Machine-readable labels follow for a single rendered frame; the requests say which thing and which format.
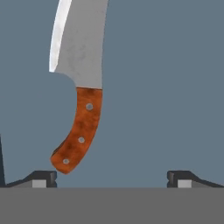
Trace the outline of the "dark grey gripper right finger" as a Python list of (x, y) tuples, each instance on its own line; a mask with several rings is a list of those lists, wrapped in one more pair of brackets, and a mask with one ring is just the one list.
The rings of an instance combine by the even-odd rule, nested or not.
[(201, 179), (191, 171), (168, 171), (167, 179), (168, 188), (224, 188), (224, 185)]

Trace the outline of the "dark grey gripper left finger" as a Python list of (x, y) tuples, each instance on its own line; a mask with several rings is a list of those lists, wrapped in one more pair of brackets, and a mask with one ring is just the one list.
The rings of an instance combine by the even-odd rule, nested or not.
[(56, 171), (33, 171), (23, 179), (7, 184), (7, 187), (54, 188), (57, 186)]

